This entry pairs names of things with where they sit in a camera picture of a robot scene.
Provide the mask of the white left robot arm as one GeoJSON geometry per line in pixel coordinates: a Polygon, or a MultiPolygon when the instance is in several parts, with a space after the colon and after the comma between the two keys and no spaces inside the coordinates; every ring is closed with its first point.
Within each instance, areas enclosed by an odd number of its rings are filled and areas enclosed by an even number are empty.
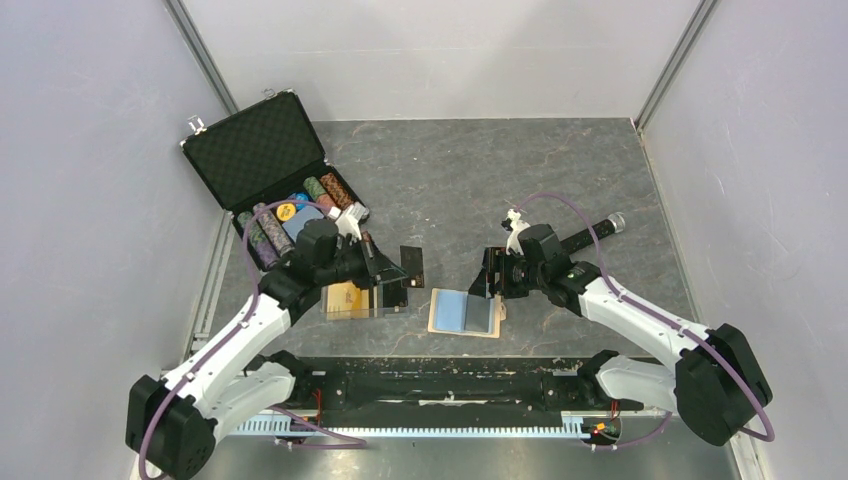
{"type": "Polygon", "coordinates": [[[324,287],[365,289],[407,276],[358,222],[308,221],[221,331],[165,376],[143,375],[130,388],[125,442],[138,455],[139,477],[155,468],[160,479],[190,479],[246,420],[283,402],[306,405],[314,394],[309,375],[278,361],[251,374],[244,368],[320,301],[324,287]]]}

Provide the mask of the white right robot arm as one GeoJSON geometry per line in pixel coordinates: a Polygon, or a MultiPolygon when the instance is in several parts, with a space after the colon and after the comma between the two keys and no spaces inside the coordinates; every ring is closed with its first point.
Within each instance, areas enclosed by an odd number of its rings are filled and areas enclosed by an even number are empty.
{"type": "Polygon", "coordinates": [[[603,325],[652,361],[603,350],[577,371],[580,400],[591,408],[632,401],[676,414],[705,442],[722,446],[761,418],[773,392],[745,335],[675,317],[572,254],[614,233],[603,220],[561,240],[548,224],[504,222],[503,247],[484,250],[469,287],[477,297],[524,298],[541,292],[552,305],[603,325]]]}

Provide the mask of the black VIP card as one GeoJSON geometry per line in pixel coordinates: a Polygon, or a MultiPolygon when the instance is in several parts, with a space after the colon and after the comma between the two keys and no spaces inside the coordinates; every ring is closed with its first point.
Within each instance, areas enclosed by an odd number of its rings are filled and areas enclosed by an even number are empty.
{"type": "Polygon", "coordinates": [[[401,267],[407,277],[402,280],[404,288],[422,289],[425,287],[423,249],[421,247],[401,245],[399,247],[401,267]]]}
{"type": "Polygon", "coordinates": [[[491,298],[468,296],[463,328],[466,333],[488,334],[491,330],[491,298]]]}

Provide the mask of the tan leather card holder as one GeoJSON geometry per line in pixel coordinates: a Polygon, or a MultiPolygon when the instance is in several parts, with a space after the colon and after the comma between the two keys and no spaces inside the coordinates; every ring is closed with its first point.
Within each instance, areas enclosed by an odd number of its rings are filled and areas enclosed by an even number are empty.
{"type": "Polygon", "coordinates": [[[464,291],[434,288],[427,330],[430,333],[499,338],[507,317],[501,296],[483,298],[464,291]]]}

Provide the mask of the clear acrylic card box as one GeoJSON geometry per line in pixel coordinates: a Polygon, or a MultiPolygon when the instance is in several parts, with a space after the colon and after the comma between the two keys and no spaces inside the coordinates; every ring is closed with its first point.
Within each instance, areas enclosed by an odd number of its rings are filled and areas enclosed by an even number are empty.
{"type": "Polygon", "coordinates": [[[320,311],[336,321],[381,318],[405,313],[408,306],[408,292],[400,282],[360,289],[349,281],[323,289],[320,311]]]}

